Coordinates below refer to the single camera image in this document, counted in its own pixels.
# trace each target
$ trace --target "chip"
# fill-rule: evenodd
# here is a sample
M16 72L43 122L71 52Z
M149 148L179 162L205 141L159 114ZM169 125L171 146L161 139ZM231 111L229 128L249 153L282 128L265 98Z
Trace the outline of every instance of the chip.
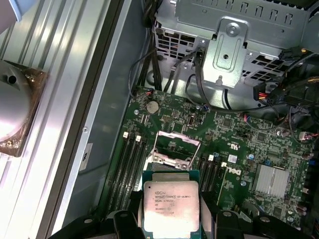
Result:
M236 162L237 162L237 156L230 154L230 155L228 156L228 162L236 163Z
M231 119L224 119L223 126L230 127L231 126Z
M257 140L258 141L261 141L261 142L264 142L266 139L266 134L264 133L259 133L258 136L257 136Z
M280 218L281 217L281 211L282 211L281 208L275 207L274 208L274 212L273 212L274 217Z

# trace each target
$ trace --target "small white label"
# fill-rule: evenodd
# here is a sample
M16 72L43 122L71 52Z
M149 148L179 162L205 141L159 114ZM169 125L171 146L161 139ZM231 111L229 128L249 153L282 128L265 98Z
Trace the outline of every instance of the small white label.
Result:
M79 172L86 169L86 165L88 165L91 149L92 149L93 143L88 143L85 147L82 162L80 165Z
M230 155L228 156L228 162L230 162L230 163L236 163L236 162L237 162L237 156L230 154Z

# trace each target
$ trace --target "cable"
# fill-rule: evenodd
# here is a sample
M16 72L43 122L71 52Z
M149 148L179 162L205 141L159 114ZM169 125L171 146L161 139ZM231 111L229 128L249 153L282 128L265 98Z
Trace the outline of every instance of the cable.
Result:
M229 110L231 110L232 108L231 108L231 106L230 106L230 104L228 102L228 89L224 90L224 99L225 99L225 104L226 104L227 108Z
M129 71L129 80L128 80L128 88L129 88L129 93L130 93L130 96L134 99L136 99L136 96L133 95L132 93L132 86L131 86L131 81L132 81L132 72L135 68L135 66L143 61L145 58L147 58L149 55L151 55L153 52L155 52L157 49L154 48L152 51L148 52L147 54L145 54L144 56L142 56L139 60L137 60L130 68L130 71Z
M319 82L319 76L312 76L312 77L309 77L309 78L307 78L305 80L301 80L301 81L297 81L297 82L291 83L286 88L283 88L283 91L289 92L289 91L291 91L292 89L294 89L296 87L303 86L303 85L306 85L306 84L316 84L318 82Z
M252 109L244 109L244 110L227 110L227 109L224 109L224 108L212 106L210 104L209 100L207 99L207 97L205 95L205 92L204 92L204 89L203 89L202 80L201 80L201 66L200 66L200 56L199 55L197 55L195 57L195 75L196 75L196 84L197 84L199 95L203 99L205 104L212 111L216 111L218 113L225 113L225 114L229 113L230 114L230 113L256 112L256 111L260 111L260 110L273 108L271 106L263 106L263 107L252 108ZM276 105L277 106L286 105L286 103L280 103L280 104L276 104Z
M253 128L253 129L255 129L255 130L271 131L271 130L273 130L273 129L276 129L276 128L282 126L282 125L285 123L285 121L287 120L288 116L289 116L289 114L287 114L287 115L279 122L279 124L277 124L277 125L273 124L274 126L271 127L271 128L257 128L257 127L255 127L255 126L251 125L251 123L249 122L249 119L250 119L251 117L250 117L250 116L247 116L247 115L245 115L244 121L246 122L246 124L247 124L248 126L250 126L251 128Z
M302 141L300 141L300 140L297 139L297 137L296 137L296 135L295 135L295 132L294 132L294 130L293 130L292 115L291 115L292 111L293 111L293 108L290 107L290 108L289 108L289 113L288 113L288 115L289 115L289 129L290 129L290 133L291 133L291 135L292 135L292 137L293 137L293 140L294 140L295 142L299 143L299 144L312 144L313 141L310 141L310 142L309 142L309 141L307 141L307 142L302 142Z
M188 80L187 80L187 82L186 82L185 95L186 95L187 99L188 99L190 102L192 102L194 105L196 105L196 106L201 106L200 104L198 104L198 103L196 103L195 101L193 101L193 100L191 99L191 97L189 96L189 93L188 93L188 87L189 87L189 84L190 84L190 80L191 80L191 78L192 78L193 76L195 76L195 74L190 75L189 78L188 78Z
M194 57L196 54L196 51L190 53L189 55L187 56L184 56L183 58L181 58L180 60L178 60L174 65L173 67L171 68L171 71L170 71L170 74L169 74L169 77L168 77L168 82L166 83L165 87L164 87L164 92L167 92L170 85L171 85L171 82L173 81L173 78L174 78L174 75L175 75L175 71L177 69L177 67L184 61L188 61L190 58Z
M292 69L294 69L296 66L298 66L300 63L306 61L309 58L312 58L313 56L317 55L316 53L308 52L305 55L303 55L300 59L297 61L294 61L285 71L284 76L287 77L288 72L290 72Z

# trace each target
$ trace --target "heatsink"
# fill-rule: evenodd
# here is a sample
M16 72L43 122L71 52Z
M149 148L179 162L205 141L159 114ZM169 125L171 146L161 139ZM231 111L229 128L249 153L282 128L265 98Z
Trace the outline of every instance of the heatsink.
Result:
M284 198L289 172L259 164L253 190L278 198Z

